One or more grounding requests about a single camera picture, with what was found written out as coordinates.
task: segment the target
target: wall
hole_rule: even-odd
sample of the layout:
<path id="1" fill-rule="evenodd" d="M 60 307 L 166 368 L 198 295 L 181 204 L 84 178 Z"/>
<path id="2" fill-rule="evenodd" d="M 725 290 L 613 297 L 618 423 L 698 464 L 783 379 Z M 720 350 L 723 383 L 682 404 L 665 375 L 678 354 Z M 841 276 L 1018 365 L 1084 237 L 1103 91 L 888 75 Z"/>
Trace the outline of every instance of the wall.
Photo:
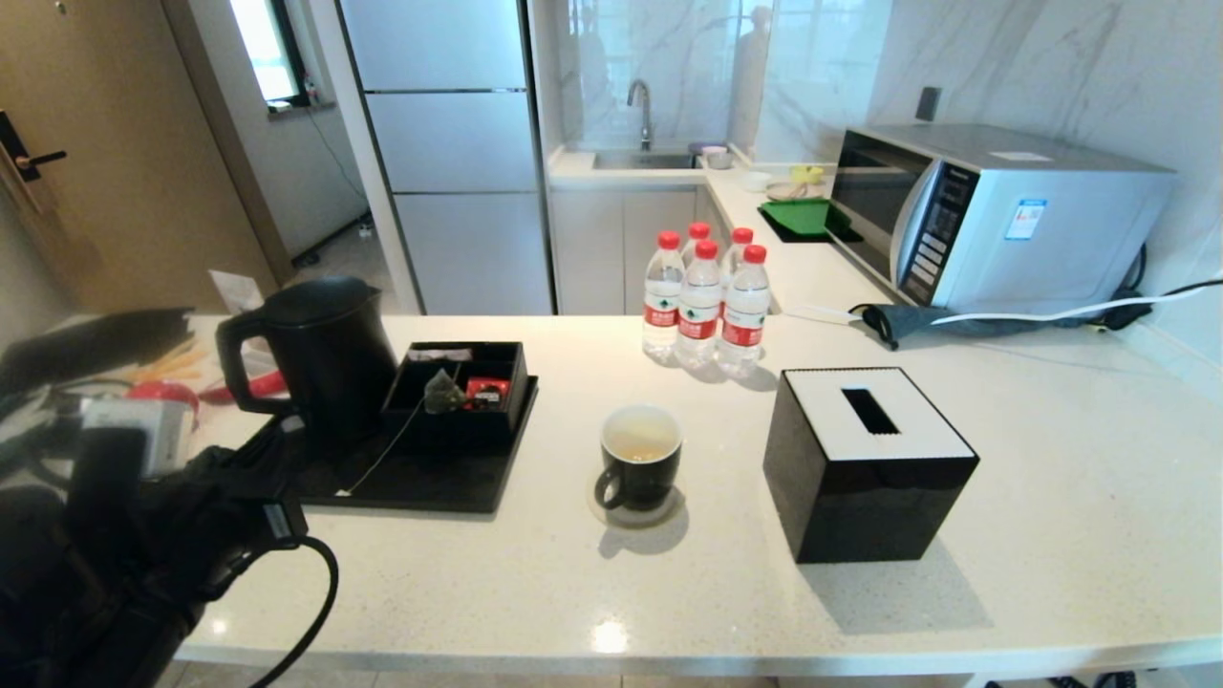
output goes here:
<path id="1" fill-rule="evenodd" d="M 0 191 L 0 352 L 68 315 L 68 303 Z"/>
<path id="2" fill-rule="evenodd" d="M 892 1 L 777 0 L 758 132 L 733 136 L 739 148 L 763 163 L 835 163 L 845 127 L 866 122 Z"/>
<path id="3" fill-rule="evenodd" d="M 295 6 L 295 23 L 305 29 L 296 31 L 302 59 L 317 78 L 324 101 L 330 100 L 334 90 L 325 66 L 316 60 L 317 33 L 311 13 L 305 6 L 298 11 L 297 4 L 290 5 Z M 368 207 L 363 191 L 358 192 L 357 164 L 344 121 L 335 108 L 269 120 L 230 4 L 191 0 L 190 6 L 259 188 L 285 248 L 296 255 Z"/>
<path id="4" fill-rule="evenodd" d="M 895 0 L 870 119 L 912 122 L 921 87 L 939 86 L 938 121 L 997 123 L 1175 169 L 1142 290 L 1208 279 L 1223 265 L 1221 12 L 1194 0 Z M 1212 288 L 1142 321 L 1217 386 L 1221 312 L 1223 288 Z"/>
<path id="5" fill-rule="evenodd" d="M 659 147 L 724 141 L 735 54 L 756 0 L 555 0 L 565 139 L 635 147 L 641 106 L 629 84 L 649 86 Z"/>

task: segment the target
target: floor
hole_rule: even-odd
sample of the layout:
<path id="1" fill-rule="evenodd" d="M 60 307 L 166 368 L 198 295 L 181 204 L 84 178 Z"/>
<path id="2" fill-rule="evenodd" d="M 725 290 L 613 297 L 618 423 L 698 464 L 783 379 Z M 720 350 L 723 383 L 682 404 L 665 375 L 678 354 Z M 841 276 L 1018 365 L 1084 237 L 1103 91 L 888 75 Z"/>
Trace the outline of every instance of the floor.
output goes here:
<path id="1" fill-rule="evenodd" d="M 356 225 L 349 226 L 317 253 L 318 262 L 298 269 L 286 286 L 335 274 L 360 276 L 371 286 L 382 288 L 380 306 L 384 315 L 404 312 L 395 297 L 395 286 L 390 281 L 382 244 L 378 243 L 377 229 L 371 229 L 368 236 L 362 236 Z"/>
<path id="2" fill-rule="evenodd" d="M 246 688 L 267 668 L 171 662 L 157 688 Z M 289 670 L 279 688 L 777 688 L 773 678 L 660 676 L 482 676 Z"/>

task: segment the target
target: countertop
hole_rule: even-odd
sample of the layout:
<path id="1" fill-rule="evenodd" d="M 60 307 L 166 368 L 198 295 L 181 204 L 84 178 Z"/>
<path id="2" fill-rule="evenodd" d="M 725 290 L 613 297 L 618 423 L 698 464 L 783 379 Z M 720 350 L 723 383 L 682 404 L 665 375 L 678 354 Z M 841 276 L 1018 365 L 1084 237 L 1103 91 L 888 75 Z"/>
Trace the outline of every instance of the countertop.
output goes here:
<path id="1" fill-rule="evenodd" d="M 773 309 L 777 312 L 799 312 L 802 306 L 844 312 L 859 303 L 893 301 L 887 291 L 834 244 L 783 243 L 756 209 L 768 197 L 763 192 L 745 191 L 740 186 L 739 180 L 746 170 L 747 165 L 739 159 L 729 170 L 596 170 L 593 152 L 564 150 L 549 160 L 548 181 L 553 188 L 561 189 L 608 188 L 618 185 L 704 186 L 726 226 L 751 227 L 752 242 L 768 248 L 764 268 L 768 270 Z M 773 171 L 780 175 L 780 180 L 786 177 L 784 166 Z M 826 181 L 830 183 L 830 176 L 826 176 Z M 678 227 L 681 233 L 685 229 Z"/>
<path id="2" fill-rule="evenodd" d="M 210 340 L 216 321 L 193 326 Z M 1035 677 L 1223 657 L 1218 409 L 1113 337 L 929 335 L 890 353 L 854 326 L 773 315 L 740 385 L 658 367 L 634 317 L 384 321 L 396 354 L 521 340 L 539 395 L 494 517 L 307 508 L 341 578 L 303 666 Z M 841 367 L 904 368 L 981 457 L 921 561 L 789 556 L 761 470 L 777 375 Z M 685 429 L 686 505 L 630 533 L 600 523 L 587 491 L 599 424 L 637 402 Z M 196 450 L 237 446 L 265 417 L 202 420 Z M 325 582 L 313 552 L 264 557 L 179 657 L 279 661 Z"/>

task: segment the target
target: tea bag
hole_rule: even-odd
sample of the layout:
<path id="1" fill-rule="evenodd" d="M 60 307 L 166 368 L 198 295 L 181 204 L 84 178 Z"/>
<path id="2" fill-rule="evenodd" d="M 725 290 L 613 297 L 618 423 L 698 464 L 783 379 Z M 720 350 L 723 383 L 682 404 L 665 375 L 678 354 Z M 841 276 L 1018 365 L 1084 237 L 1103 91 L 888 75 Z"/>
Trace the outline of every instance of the tea bag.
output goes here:
<path id="1" fill-rule="evenodd" d="M 424 386 L 424 413 L 448 414 L 462 408 L 467 403 L 467 396 L 459 390 L 454 380 L 446 375 L 445 370 L 439 370 L 437 375 Z"/>

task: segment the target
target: kitchen sink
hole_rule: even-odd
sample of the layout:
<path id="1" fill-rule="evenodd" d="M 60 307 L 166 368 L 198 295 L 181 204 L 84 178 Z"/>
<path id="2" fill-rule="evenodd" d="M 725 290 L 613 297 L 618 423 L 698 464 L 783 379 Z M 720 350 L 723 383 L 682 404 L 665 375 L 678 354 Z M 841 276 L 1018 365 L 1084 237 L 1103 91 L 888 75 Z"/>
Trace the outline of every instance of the kitchen sink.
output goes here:
<path id="1" fill-rule="evenodd" d="M 603 150 L 594 154 L 597 170 L 691 170 L 696 155 L 651 150 Z"/>

